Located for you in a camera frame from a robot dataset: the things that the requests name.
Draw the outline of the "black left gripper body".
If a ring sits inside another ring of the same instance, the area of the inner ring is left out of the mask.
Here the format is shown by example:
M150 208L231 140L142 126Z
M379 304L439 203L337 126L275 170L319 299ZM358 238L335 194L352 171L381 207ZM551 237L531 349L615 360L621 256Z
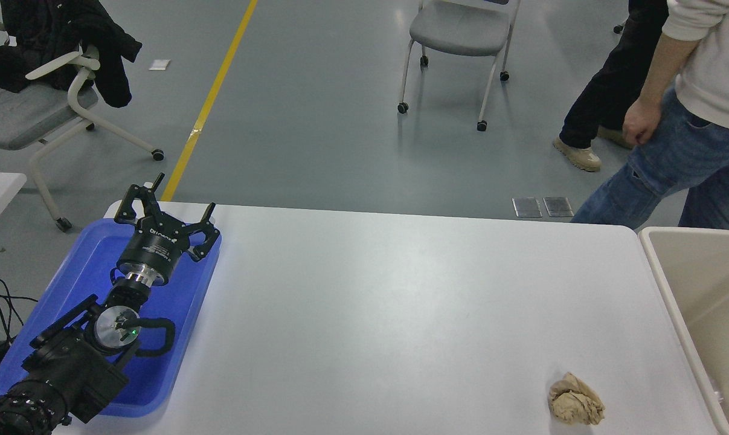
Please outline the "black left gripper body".
M135 231L117 261L124 275L144 269L154 270L154 285L168 284L183 251L190 247L182 236L185 221L135 221Z

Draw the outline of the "person's hand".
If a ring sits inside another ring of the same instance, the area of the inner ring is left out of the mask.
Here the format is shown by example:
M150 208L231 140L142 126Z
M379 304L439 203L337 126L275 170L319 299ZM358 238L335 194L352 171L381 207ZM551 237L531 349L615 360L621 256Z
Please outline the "person's hand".
M623 122L624 141L631 146L649 142L662 116L662 97L639 96L630 106Z

